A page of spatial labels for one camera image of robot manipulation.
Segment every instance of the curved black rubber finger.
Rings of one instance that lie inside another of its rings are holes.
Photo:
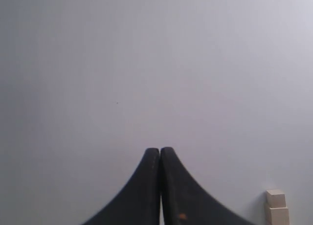
[[[161,150],[160,168],[165,225],[252,225],[205,192],[173,148]]]
[[[85,225],[159,225],[159,150],[148,148],[116,197]]]

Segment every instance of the beige block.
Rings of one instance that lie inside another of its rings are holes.
[[[286,207],[285,193],[279,189],[267,190],[266,198],[272,208]]]
[[[269,204],[265,204],[265,217],[271,225],[290,225],[287,207],[271,208]]]

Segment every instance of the small cube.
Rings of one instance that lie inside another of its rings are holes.
[[[279,189],[267,190],[266,197],[272,208],[286,207],[285,193]]]
[[[290,225],[287,207],[271,208],[269,204],[265,204],[265,216],[271,225]]]

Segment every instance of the white wall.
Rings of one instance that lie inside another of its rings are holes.
[[[311,224],[312,4],[0,0],[0,224],[80,224],[163,146],[256,224],[275,187]]]

